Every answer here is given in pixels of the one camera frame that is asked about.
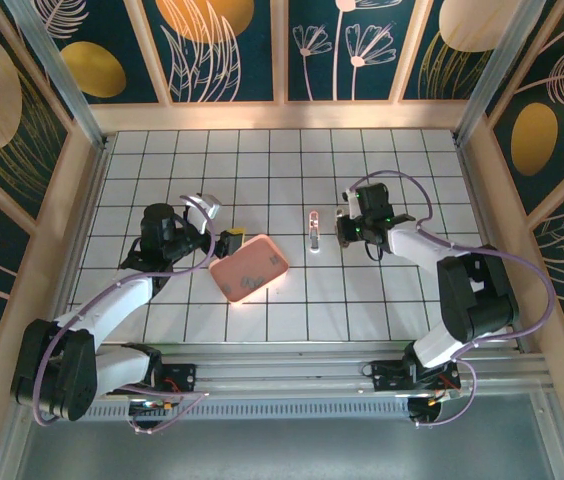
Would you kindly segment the pink plastic tray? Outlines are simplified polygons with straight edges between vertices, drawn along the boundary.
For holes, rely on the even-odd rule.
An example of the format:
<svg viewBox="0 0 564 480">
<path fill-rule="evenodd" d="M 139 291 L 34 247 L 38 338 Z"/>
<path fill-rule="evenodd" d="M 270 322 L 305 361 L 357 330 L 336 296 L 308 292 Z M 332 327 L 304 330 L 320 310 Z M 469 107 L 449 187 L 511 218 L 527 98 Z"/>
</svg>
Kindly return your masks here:
<svg viewBox="0 0 564 480">
<path fill-rule="evenodd" d="M 279 263 L 273 265 L 272 256 L 279 257 Z M 273 240 L 264 234 L 246 241 L 235 253 L 223 259 L 214 260 L 208 267 L 215 284 L 230 304 L 242 304 L 250 301 L 258 292 L 271 287 L 281 280 L 290 268 L 290 264 Z M 264 277 L 264 282 L 254 288 L 241 286 L 243 278 Z M 223 286 L 229 285 L 232 292 L 225 293 Z"/>
</svg>

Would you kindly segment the white grid mat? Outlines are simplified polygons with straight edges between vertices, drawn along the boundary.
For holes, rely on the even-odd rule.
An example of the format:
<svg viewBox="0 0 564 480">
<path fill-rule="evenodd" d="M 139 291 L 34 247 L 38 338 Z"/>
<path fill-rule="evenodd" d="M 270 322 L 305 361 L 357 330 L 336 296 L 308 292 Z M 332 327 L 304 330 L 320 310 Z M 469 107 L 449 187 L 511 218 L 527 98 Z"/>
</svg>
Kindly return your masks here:
<svg viewBox="0 0 564 480">
<path fill-rule="evenodd" d="M 440 322 L 438 286 L 394 257 L 341 248 L 334 217 L 357 179 L 390 169 L 397 212 L 425 218 L 465 245 L 482 240 L 451 134 L 445 130 L 128 131 L 117 135 L 69 304 L 101 291 L 140 234 L 146 206 L 209 193 L 218 231 L 265 234 L 290 264 L 250 301 L 233 305 L 188 256 L 179 276 L 110 335 L 113 343 L 414 340 Z M 309 213 L 319 214 L 318 253 Z"/>
</svg>

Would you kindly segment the grey metal panel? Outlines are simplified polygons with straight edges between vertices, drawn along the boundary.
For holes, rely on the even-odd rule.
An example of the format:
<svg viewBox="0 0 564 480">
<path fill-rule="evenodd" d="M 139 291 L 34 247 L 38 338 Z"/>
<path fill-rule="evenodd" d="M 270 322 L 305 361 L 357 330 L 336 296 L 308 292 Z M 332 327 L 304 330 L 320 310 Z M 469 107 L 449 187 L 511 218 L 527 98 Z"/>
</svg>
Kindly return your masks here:
<svg viewBox="0 0 564 480">
<path fill-rule="evenodd" d="M 0 480 L 564 480 L 564 427 L 531 393 L 481 396 L 432 428 L 394 415 L 188 418 L 147 436 L 120 421 L 19 417 Z"/>
</svg>

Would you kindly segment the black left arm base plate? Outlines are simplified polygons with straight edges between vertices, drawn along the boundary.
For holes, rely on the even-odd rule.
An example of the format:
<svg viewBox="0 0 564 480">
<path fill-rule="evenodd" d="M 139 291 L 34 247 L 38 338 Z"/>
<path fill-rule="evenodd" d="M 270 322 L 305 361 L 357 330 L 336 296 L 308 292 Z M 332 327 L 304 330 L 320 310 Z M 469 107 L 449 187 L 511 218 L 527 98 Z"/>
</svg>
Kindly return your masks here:
<svg viewBox="0 0 564 480">
<path fill-rule="evenodd" d="M 191 363 L 161 364 L 142 382 L 118 387 L 111 394 L 160 392 L 168 395 L 191 393 L 195 390 L 196 366 Z"/>
</svg>

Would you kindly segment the aluminium mounting rail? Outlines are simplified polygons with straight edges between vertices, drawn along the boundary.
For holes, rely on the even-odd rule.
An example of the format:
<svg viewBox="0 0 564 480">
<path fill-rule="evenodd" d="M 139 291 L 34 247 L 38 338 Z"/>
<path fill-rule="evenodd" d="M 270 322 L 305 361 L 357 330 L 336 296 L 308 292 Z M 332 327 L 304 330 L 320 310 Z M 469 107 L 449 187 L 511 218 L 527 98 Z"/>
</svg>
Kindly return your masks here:
<svg viewBox="0 0 564 480">
<path fill-rule="evenodd" d="M 213 399 L 335 398 L 369 396 L 361 374 L 373 360 L 399 360 L 402 342 L 245 343 L 166 345 L 163 362 L 194 364 L 195 389 Z M 552 391 L 541 354 L 478 348 L 463 356 L 476 370 L 477 393 L 507 395 Z"/>
</svg>

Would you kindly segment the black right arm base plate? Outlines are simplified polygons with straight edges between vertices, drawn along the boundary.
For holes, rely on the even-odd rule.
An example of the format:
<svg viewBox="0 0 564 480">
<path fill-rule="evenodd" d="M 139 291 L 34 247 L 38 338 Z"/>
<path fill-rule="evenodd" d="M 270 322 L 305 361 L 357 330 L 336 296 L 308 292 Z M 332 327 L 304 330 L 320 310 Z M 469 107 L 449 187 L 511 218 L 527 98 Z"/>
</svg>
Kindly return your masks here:
<svg viewBox="0 0 564 480">
<path fill-rule="evenodd" d="M 369 363 L 374 390 L 437 391 L 460 390 L 461 380 L 455 363 L 425 368 L 401 360 L 377 360 Z"/>
</svg>

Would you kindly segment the aluminium frame post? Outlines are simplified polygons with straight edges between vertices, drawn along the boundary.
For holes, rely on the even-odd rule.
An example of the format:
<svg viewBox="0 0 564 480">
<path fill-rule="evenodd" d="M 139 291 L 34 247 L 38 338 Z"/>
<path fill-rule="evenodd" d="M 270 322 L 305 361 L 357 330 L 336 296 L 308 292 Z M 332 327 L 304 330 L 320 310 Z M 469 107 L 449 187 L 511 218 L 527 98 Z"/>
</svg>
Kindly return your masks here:
<svg viewBox="0 0 564 480">
<path fill-rule="evenodd" d="M 455 146 L 464 148 L 505 77 L 513 70 L 533 29 L 542 25 L 542 15 L 550 11 L 557 0 L 520 0 L 500 36 L 476 86 L 469 97 L 461 120 L 453 133 Z"/>
<path fill-rule="evenodd" d="M 103 150 L 105 136 L 56 44 L 69 40 L 87 19 L 87 0 L 3 1 L 90 143 Z"/>
</svg>

